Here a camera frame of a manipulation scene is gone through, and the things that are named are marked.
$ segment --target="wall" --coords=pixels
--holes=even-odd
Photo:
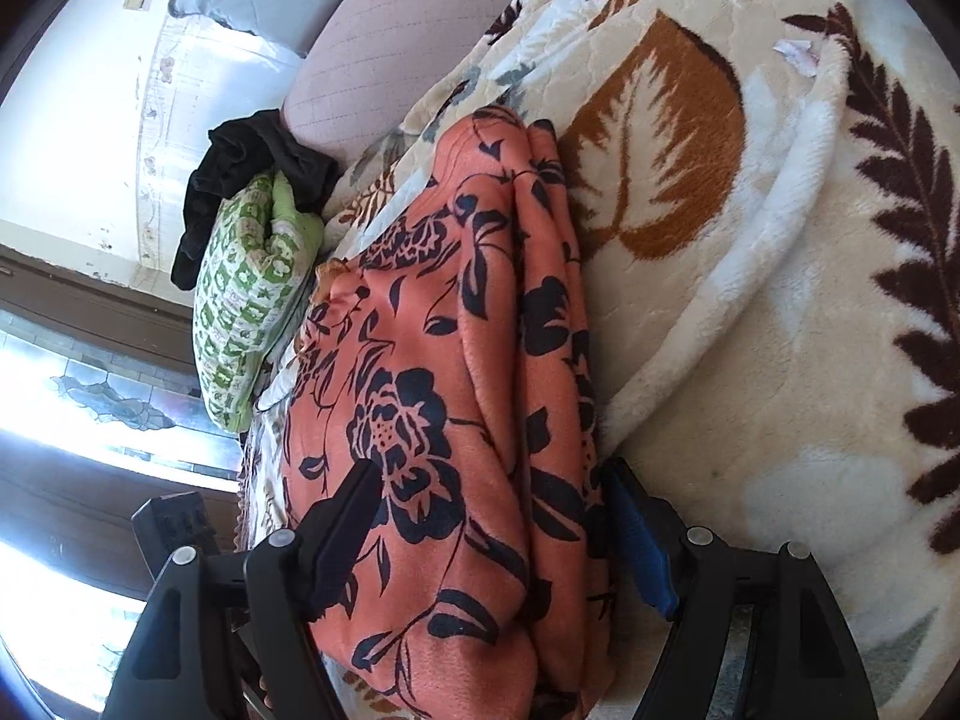
[[[0,242],[45,262],[189,303],[140,264],[137,147],[168,0],[71,0],[0,107]]]

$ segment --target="green and white fabric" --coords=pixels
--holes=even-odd
[[[193,346],[210,418],[241,433],[263,357],[309,276],[323,223],[301,214],[281,172],[258,175],[224,202],[200,265]]]

